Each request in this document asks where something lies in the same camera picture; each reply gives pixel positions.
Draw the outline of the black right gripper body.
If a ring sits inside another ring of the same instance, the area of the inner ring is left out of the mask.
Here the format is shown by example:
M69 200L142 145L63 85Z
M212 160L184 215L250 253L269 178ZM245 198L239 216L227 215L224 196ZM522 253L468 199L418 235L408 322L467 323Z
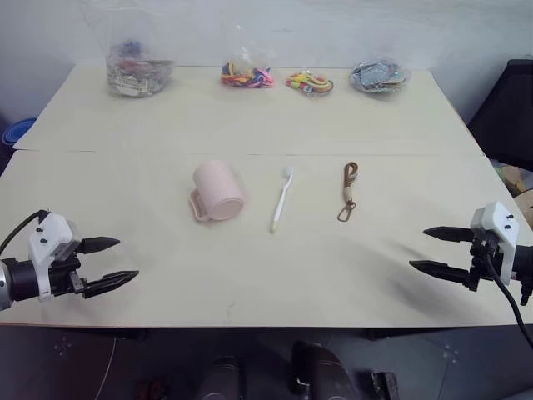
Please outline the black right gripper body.
M476 292L480 280L500 281L496 271L495 260L499 250L499 238L492 232L486 232L482 237L474 237L471 246L471 266L466 286Z

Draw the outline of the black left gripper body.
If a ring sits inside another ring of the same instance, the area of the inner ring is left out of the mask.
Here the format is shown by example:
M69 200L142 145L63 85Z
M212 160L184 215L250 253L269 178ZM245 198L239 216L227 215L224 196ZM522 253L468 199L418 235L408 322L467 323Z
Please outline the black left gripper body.
M81 243L63 261L54 261L48 270L51 294L54 297L64 294L83 294L87 287L87 281L80 278L77 270L81 267L77 255L85 252L85 242Z

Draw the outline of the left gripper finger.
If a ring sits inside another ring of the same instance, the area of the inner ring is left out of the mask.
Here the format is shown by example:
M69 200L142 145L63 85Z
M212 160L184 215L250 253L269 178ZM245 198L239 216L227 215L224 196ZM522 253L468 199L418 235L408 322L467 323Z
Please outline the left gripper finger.
M104 275L101 279L84 282L82 295L84 298L93 298L98 295L111 292L122 285L129 283L137 275L138 271L120 271Z
M116 246L119 243L120 241L113 237L84 238L80 242L80 253L81 254L99 253L108 248Z

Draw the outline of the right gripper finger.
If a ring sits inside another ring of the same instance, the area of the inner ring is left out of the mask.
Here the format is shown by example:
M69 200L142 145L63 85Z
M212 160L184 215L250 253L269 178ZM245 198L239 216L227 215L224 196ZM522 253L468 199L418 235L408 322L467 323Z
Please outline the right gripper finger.
M471 243L474 240L474 233L466 227L430 227L422 231L425 235L447 242L466 242Z
M464 269L450 267L446 263L430 260L409 261L409 264L417 271L430 275L434 278L459 283L467 288L470 286L470 274Z

